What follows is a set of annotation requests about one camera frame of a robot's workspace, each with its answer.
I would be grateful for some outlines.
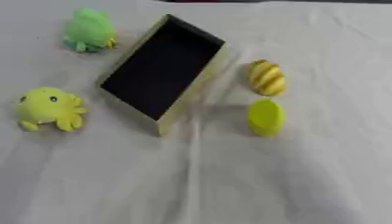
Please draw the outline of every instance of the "yellow toy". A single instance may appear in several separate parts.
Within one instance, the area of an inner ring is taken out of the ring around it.
[[[271,100],[260,100],[248,108],[250,128],[260,136],[276,134],[284,124],[284,110]]]
[[[19,123],[26,130],[39,129],[41,123],[56,122],[61,130],[71,131],[82,126],[81,114],[86,109],[82,99],[55,87],[38,87],[24,93],[17,104]]]
[[[250,64],[249,82],[260,95],[277,95],[284,91],[284,76],[279,65],[266,59]]]

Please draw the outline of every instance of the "yellow cap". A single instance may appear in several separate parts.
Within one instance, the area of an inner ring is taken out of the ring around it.
[[[284,124],[284,109],[271,100],[260,100],[248,108],[250,128],[260,136],[276,134]]]

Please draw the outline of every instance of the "yellow plush toy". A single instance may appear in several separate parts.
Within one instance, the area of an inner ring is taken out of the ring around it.
[[[55,87],[38,87],[24,93],[17,104],[19,123],[26,130],[39,129],[41,123],[56,122],[61,130],[82,126],[81,98]]]
[[[284,91],[284,76],[279,65],[266,59],[250,63],[249,82],[260,95],[278,95]]]

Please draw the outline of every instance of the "green toy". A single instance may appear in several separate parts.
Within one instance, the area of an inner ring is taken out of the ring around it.
[[[17,104],[19,123],[26,130],[39,129],[41,123],[56,122],[61,130],[71,131],[82,126],[81,114],[86,109],[82,99],[55,87],[38,87],[24,93]]]
[[[72,20],[67,21],[64,41],[77,52],[97,52],[106,46],[113,48],[115,35],[107,14],[81,8],[73,13]]]

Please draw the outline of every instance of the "toy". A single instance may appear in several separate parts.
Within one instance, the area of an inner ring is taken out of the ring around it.
[[[77,52],[97,52],[105,46],[113,48],[115,28],[109,16],[103,12],[81,8],[73,13],[73,19],[66,23],[64,35],[66,45]]]
[[[271,100],[256,101],[248,108],[248,123],[257,135],[276,134],[284,123],[284,110]]]
[[[249,82],[260,95],[277,95],[284,91],[284,76],[279,65],[266,59],[250,64]]]
[[[55,87],[38,87],[24,93],[17,104],[19,123],[26,130],[38,130],[38,124],[56,122],[61,130],[82,126],[86,109],[82,99]]]

